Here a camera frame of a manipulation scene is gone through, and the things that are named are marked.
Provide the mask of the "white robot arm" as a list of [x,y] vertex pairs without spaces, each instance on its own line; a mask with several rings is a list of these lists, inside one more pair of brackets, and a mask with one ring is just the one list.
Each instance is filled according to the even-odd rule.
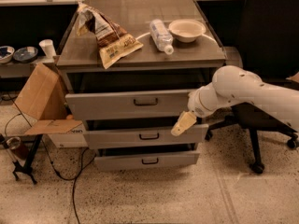
[[171,134],[179,136],[190,129],[197,118],[212,115],[220,108],[248,103],[299,131],[299,91],[272,85],[242,68],[219,68],[212,81],[189,93],[188,110],[183,111]]

